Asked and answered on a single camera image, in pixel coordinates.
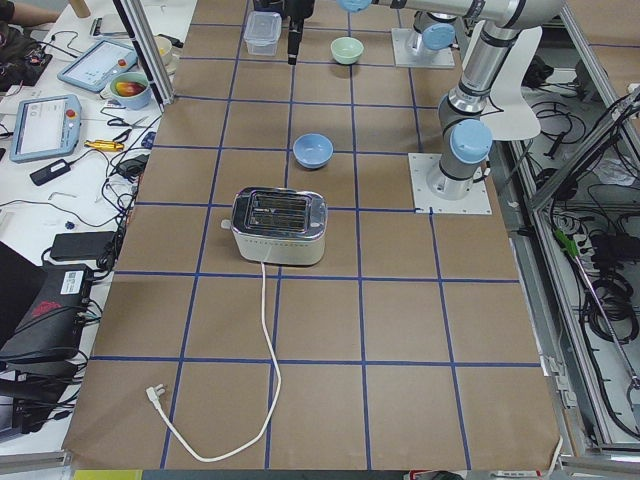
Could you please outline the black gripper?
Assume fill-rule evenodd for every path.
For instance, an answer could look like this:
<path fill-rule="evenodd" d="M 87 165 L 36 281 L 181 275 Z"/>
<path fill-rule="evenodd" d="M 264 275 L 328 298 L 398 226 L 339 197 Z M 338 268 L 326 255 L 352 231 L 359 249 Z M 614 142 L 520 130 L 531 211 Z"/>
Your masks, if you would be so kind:
<path fill-rule="evenodd" d="M 289 19 L 287 62 L 295 65 L 299 54 L 300 43 L 303 38 L 305 20 L 313 15 L 314 0 L 260 0 L 253 2 L 254 9 L 258 11 L 277 12 L 283 19 Z"/>

